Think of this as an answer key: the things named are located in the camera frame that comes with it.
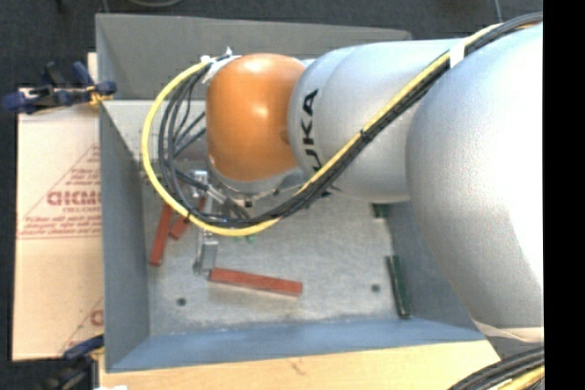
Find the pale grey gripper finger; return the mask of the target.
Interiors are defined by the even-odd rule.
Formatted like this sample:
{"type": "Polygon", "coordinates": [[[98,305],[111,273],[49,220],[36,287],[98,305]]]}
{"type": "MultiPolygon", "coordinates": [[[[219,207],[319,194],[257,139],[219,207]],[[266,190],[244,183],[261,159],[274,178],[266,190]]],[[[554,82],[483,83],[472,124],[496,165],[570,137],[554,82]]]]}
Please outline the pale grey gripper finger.
{"type": "Polygon", "coordinates": [[[216,265],[218,240],[205,238],[203,241],[203,270],[212,270],[216,265]]]}
{"type": "Polygon", "coordinates": [[[205,241],[205,232],[199,230],[197,232],[196,251],[192,270],[196,275],[201,274],[201,260],[203,257],[203,245],[205,241]]]}

